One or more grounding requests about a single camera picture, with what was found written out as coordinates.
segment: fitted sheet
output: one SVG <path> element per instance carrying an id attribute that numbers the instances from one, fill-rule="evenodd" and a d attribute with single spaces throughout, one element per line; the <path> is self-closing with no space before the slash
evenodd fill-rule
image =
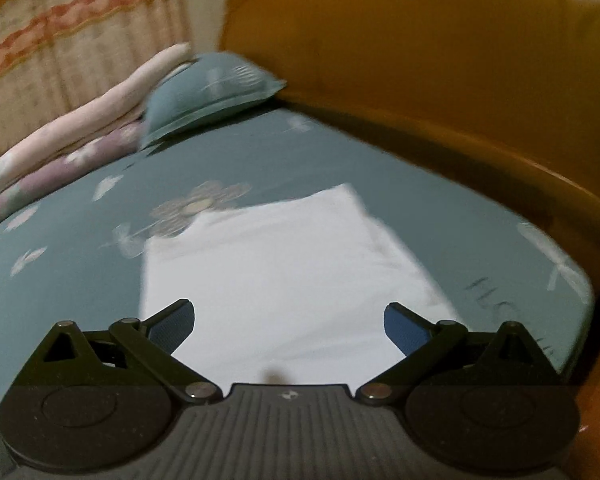
<path id="1" fill-rule="evenodd" d="M 191 203 L 250 206 L 342 183 L 471 330 L 519 320 L 558 370 L 569 366 L 592 293 L 551 240 L 470 189 L 304 115 L 261 107 L 93 171 L 0 224 L 0 398 L 56 321 L 102 330 L 139 315 L 144 240 L 185 229 L 191 217 L 180 212 Z"/>

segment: folded blanket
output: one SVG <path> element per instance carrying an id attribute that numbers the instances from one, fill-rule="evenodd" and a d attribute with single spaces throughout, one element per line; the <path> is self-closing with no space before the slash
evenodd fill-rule
<path id="1" fill-rule="evenodd" d="M 92 136 L 142 104 L 167 74 L 191 58 L 188 43 L 170 46 L 101 97 L 37 129 L 0 157 L 0 191 L 59 150 Z"/>
<path id="2" fill-rule="evenodd" d="M 110 134 L 113 130 L 115 130 L 117 128 L 121 128 L 122 126 L 126 126 L 127 124 L 130 124 L 133 121 L 137 121 L 143 112 L 144 112 L 144 104 L 139 104 L 138 106 L 129 110 L 122 117 L 116 119 L 115 121 L 113 121 L 110 124 L 107 124 L 107 126 L 105 126 L 104 128 L 99 129 L 97 132 L 93 132 L 91 135 L 81 138 L 80 140 L 70 144 L 69 146 L 65 146 L 64 148 L 61 148 L 60 150 L 55 152 L 53 155 L 48 156 L 44 160 L 41 160 L 39 164 L 35 165 L 35 167 L 30 168 L 30 170 L 27 171 L 27 173 L 33 173 L 34 171 L 39 170 L 43 166 L 50 163 L 52 160 L 55 160 L 56 158 L 58 158 L 62 155 L 67 155 L 68 153 L 74 152 L 78 148 L 83 147 L 85 144 L 88 144 L 89 142 L 91 142 L 94 139 L 103 137 L 107 134 Z M 13 180 L 11 180 L 7 184 L 5 184 L 5 186 L 0 189 L 0 193 L 2 191 L 4 191 L 4 189 L 6 189 L 7 187 L 11 186 L 11 184 L 15 184 L 17 181 L 19 181 L 23 177 L 24 177 L 24 175 L 19 175 L 17 178 L 14 178 Z"/>
<path id="3" fill-rule="evenodd" d="M 0 222 L 24 206 L 138 149 L 143 124 L 134 121 L 60 156 L 0 193 Z"/>

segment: white blanket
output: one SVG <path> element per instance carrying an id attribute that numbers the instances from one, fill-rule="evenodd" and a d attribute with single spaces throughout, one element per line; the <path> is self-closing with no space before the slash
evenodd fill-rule
<path id="1" fill-rule="evenodd" d="M 206 211 L 145 248 L 144 318 L 192 301 L 174 356 L 218 384 L 360 385 L 403 359 L 384 334 L 392 301 L 458 314 L 348 185 L 289 202 Z"/>

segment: curtain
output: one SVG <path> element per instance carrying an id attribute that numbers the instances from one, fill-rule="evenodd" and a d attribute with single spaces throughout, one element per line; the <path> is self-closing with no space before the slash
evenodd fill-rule
<path id="1" fill-rule="evenodd" d="M 183 0 L 0 0 L 0 156 L 189 41 Z"/>

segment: teal pillow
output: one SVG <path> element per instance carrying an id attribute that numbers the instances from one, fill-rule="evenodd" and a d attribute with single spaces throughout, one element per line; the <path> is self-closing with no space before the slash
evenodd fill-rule
<path id="1" fill-rule="evenodd" d="M 149 97 L 141 147 L 237 114 L 284 87 L 285 81 L 236 54 L 201 54 Z"/>

